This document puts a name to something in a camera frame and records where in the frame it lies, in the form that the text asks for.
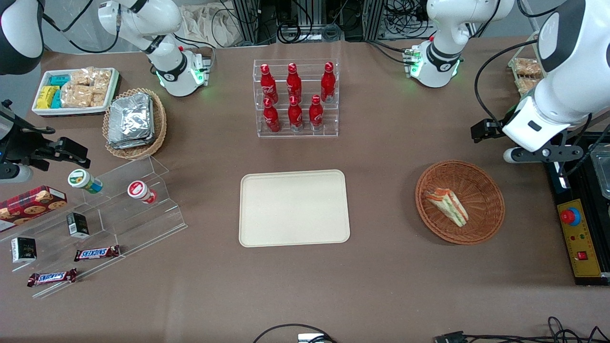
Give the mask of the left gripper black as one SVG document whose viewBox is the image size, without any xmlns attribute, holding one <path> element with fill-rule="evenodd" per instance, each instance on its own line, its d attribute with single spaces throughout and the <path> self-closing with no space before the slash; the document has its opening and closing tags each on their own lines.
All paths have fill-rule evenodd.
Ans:
<svg viewBox="0 0 610 343">
<path fill-rule="evenodd" d="M 503 131 L 504 123 L 488 123 L 487 120 L 481 120 L 479 123 L 471 126 L 471 139 L 474 143 L 479 143 L 485 139 L 497 137 L 506 137 Z"/>
</svg>

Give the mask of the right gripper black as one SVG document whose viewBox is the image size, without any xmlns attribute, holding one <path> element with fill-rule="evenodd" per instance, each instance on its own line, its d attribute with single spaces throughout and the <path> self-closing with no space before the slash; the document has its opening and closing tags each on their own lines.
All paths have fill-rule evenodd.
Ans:
<svg viewBox="0 0 610 343">
<path fill-rule="evenodd" d="M 12 124 L 8 133 L 1 139 L 1 162 L 20 162 L 29 158 L 36 150 L 48 146 L 48 159 L 62 162 L 70 159 L 81 167 L 90 167 L 87 158 L 88 149 L 69 138 L 59 138 L 56 141 L 46 139 L 46 131 L 34 127 L 26 120 L 16 116 L 11 111 L 1 111 L 3 120 Z"/>
</svg>

